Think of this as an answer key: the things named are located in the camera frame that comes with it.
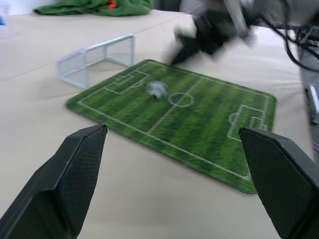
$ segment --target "green mouse pad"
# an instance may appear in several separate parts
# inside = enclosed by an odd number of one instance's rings
[[[146,85],[161,81],[154,99]],[[276,98],[256,90],[143,61],[85,90],[70,110],[244,193],[256,193],[238,131],[272,130]]]

